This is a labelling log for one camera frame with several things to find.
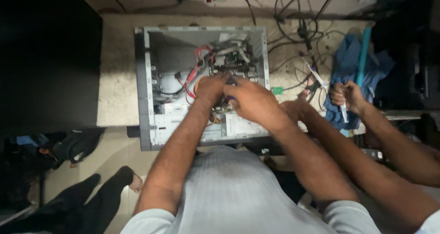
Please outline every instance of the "wall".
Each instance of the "wall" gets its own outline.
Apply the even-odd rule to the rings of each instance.
[[[104,8],[111,8],[122,11],[114,0],[86,0],[96,10]],[[175,0],[119,0],[122,2],[128,12],[133,12],[136,9],[151,6],[167,6],[176,3]],[[325,0],[310,0],[311,9],[318,11]],[[275,0],[250,0],[257,16],[273,16]],[[292,4],[293,9],[297,9],[297,5]],[[356,11],[365,4],[360,4],[359,0],[332,0],[327,6],[324,14],[331,15],[346,15]],[[309,12],[307,0],[301,0],[301,10]],[[180,6],[158,10],[144,10],[145,13],[154,14],[187,14],[187,15],[216,15],[216,16],[249,16],[250,12],[244,0],[226,0],[223,2],[215,2],[205,4],[196,1],[184,1]]]

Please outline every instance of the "tiled floor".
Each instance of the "tiled floor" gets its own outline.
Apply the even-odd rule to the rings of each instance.
[[[77,167],[71,169],[70,163],[65,162],[59,169],[47,175],[45,201],[50,201],[65,188],[98,173],[101,175],[101,182],[93,191],[92,197],[102,184],[124,165],[128,165],[145,180],[156,156],[157,151],[141,152],[139,138],[128,138],[125,127],[108,128],[96,150]],[[121,232],[134,211],[138,196],[128,187],[124,188],[118,213],[107,228],[106,234]]]

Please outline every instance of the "man's left hand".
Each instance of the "man's left hand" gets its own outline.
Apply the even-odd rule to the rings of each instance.
[[[303,115],[306,111],[313,109],[313,107],[311,107],[310,104],[305,100],[306,97],[307,92],[303,91],[298,96],[298,99],[294,101],[285,101],[280,104],[284,112],[287,113],[289,118],[293,120],[295,124],[298,124],[298,121],[303,119]]]
[[[223,88],[230,77],[230,73],[217,73],[215,76],[202,78],[197,87],[195,100],[209,103],[213,107],[222,96]]]

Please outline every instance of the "white shirt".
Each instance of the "white shirt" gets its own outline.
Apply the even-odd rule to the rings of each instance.
[[[178,213],[136,214],[122,234],[377,234],[368,211],[354,201],[330,204],[322,220],[300,209],[275,175],[251,152],[226,146],[195,157]]]

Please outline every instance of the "bare foot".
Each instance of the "bare foot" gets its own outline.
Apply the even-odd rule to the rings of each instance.
[[[140,190],[142,190],[142,185],[142,179],[139,177],[139,175],[133,173],[133,182],[129,185],[129,188],[133,190],[133,192],[139,193]]]

